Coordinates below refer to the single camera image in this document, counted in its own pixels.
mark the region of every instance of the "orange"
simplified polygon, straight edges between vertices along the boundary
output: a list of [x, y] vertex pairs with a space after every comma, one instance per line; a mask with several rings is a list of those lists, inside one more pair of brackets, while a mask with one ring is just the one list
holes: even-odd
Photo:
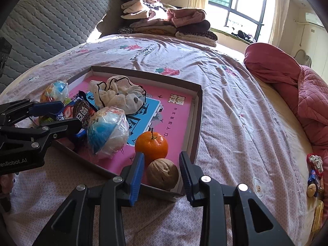
[[151, 129], [137, 138], [134, 149], [145, 155], [145, 164], [149, 165], [156, 159], [165, 158], [169, 151], [169, 145], [161, 134], [153, 132]]

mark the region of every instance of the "metal screw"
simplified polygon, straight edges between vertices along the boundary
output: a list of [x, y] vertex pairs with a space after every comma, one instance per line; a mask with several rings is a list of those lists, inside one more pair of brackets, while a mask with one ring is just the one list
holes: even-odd
[[209, 177], [209, 176], [202, 176], [200, 179], [202, 180], [202, 182], [210, 182], [211, 181], [211, 177]]
[[122, 182], [122, 180], [123, 180], [123, 178], [120, 177], [120, 176], [117, 176], [117, 177], [114, 177], [114, 178], [113, 178], [113, 181], [114, 181], [115, 183]]
[[39, 144], [37, 142], [33, 142], [31, 144], [32, 148], [38, 148], [39, 147]]
[[84, 184], [77, 185], [77, 186], [76, 186], [76, 190], [77, 190], [77, 191], [85, 190], [85, 185], [84, 185]]
[[238, 189], [240, 189], [241, 191], [247, 191], [248, 186], [244, 183], [241, 183], [241, 184], [238, 185]]

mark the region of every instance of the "gray quilted headboard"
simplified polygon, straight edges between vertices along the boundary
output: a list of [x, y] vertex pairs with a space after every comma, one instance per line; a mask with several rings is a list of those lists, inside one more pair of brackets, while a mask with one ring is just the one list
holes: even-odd
[[0, 93], [19, 75], [86, 42], [105, 14], [117, 33], [120, 0], [20, 0], [0, 30], [13, 46], [0, 78]]

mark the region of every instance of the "window frame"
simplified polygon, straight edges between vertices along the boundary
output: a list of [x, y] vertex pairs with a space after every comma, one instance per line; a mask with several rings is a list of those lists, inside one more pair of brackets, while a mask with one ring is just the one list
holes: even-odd
[[265, 13], [265, 7], [266, 7], [267, 0], [263, 0], [262, 10], [261, 10], [261, 15], [260, 15], [260, 20], [259, 21], [256, 21], [255, 19], [252, 19], [251, 17], [249, 17], [249, 16], [247, 16], [247, 15], [245, 15], [243, 13], [240, 13], [240, 12], [238, 12], [235, 9], [232, 9], [231, 8], [232, 1], [233, 0], [230, 0], [229, 6], [221, 5], [219, 3], [215, 3], [215, 2], [212, 2], [212, 1], [208, 1], [208, 3], [209, 3], [209, 5], [214, 5], [214, 6], [217, 6], [217, 7], [223, 8], [223, 9], [226, 9], [228, 11], [226, 22], [225, 22], [224, 26], [227, 26], [227, 24], [228, 24], [228, 19], [229, 19], [230, 12], [232, 12], [232, 13], [234, 13], [234, 14], [242, 17], [242, 18], [246, 18], [247, 20], [249, 20], [249, 21], [257, 24], [256, 33], [255, 33], [255, 36], [254, 36], [254, 39], [257, 41], [258, 38], [259, 38], [259, 36], [260, 36], [261, 28], [262, 28], [262, 26], [264, 26], [263, 19], [264, 19], [264, 13]]

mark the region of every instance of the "red blanket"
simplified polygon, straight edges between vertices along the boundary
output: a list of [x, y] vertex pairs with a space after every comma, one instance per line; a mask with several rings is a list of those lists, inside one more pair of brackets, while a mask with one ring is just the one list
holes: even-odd
[[311, 68], [299, 65], [270, 44], [249, 45], [244, 63], [254, 76], [272, 84], [301, 123], [314, 153], [322, 157], [325, 219], [328, 214], [328, 85]]

